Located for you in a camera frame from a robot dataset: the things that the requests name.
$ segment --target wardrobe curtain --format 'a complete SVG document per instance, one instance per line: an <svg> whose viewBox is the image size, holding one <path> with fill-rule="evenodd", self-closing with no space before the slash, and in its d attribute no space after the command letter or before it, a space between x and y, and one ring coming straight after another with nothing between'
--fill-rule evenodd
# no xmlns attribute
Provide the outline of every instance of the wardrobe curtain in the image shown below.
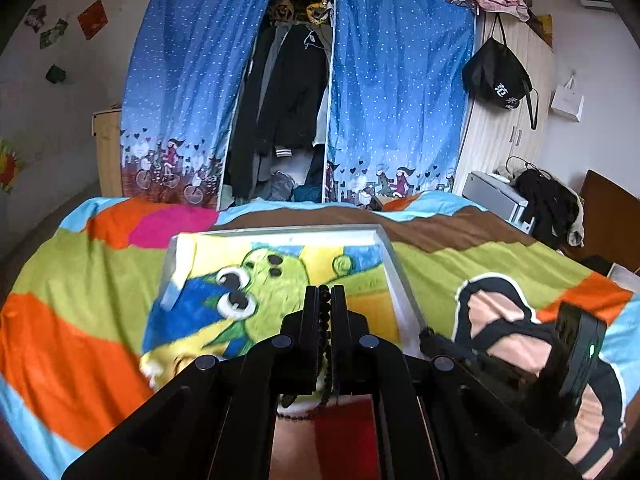
<svg viewBox="0 0 640 480"><path fill-rule="evenodd" d="M122 105L126 196L216 206L236 95L268 1L150 1Z"/></svg>
<svg viewBox="0 0 640 480"><path fill-rule="evenodd" d="M475 28L454 1L337 0L326 200L450 189Z"/></svg>

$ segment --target brown headboard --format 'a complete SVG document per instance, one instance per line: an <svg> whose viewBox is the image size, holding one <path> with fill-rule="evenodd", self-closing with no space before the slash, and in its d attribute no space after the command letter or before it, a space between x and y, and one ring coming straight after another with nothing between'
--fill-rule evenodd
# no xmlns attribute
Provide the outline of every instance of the brown headboard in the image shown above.
<svg viewBox="0 0 640 480"><path fill-rule="evenodd" d="M634 272L640 267L640 200L589 170L582 184L584 247L571 248L575 260L599 255Z"/></svg>

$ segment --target magenta patch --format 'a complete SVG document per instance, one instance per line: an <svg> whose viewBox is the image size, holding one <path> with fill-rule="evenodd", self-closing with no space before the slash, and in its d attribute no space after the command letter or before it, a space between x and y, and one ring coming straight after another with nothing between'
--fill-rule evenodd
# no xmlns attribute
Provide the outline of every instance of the magenta patch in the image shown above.
<svg viewBox="0 0 640 480"><path fill-rule="evenodd" d="M166 249L180 233L206 231L218 220L213 209L174 205L145 216L129 234L129 243L142 249Z"/></svg>

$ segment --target wooden cabinet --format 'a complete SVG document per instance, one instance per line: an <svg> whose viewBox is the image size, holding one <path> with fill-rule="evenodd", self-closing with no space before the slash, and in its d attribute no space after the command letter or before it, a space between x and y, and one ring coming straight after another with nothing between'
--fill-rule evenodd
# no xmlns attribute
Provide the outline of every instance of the wooden cabinet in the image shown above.
<svg viewBox="0 0 640 480"><path fill-rule="evenodd" d="M460 160L456 170L453 191L461 194L466 176L471 171L491 173L506 164L511 155L535 162L545 138L551 92L555 87L555 60L553 51L526 24L508 14L502 14L507 46L523 64L533 88L540 95L538 127L531 129L526 99L515 110L504 110L485 102L474 100L463 135ZM492 34L494 14L482 15L482 42ZM502 41L499 25L493 30L496 40ZM536 93L531 94L535 110ZM523 164L511 159L510 170Z"/></svg>
<svg viewBox="0 0 640 480"><path fill-rule="evenodd" d="M92 119L102 196L122 196L120 112L121 110L98 112Z"/></svg>

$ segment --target cartoon eye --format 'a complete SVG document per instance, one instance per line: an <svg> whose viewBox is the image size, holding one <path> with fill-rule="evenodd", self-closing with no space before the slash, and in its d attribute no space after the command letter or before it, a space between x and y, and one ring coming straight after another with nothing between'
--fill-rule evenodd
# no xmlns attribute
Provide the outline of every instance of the cartoon eye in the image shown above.
<svg viewBox="0 0 640 480"><path fill-rule="evenodd" d="M249 285L249 275L240 267L225 267L216 274L216 281L226 290L240 290Z"/></svg>
<svg viewBox="0 0 640 480"><path fill-rule="evenodd" d="M226 318L246 319L255 312L255 300L239 290L228 292L218 300L218 312Z"/></svg>

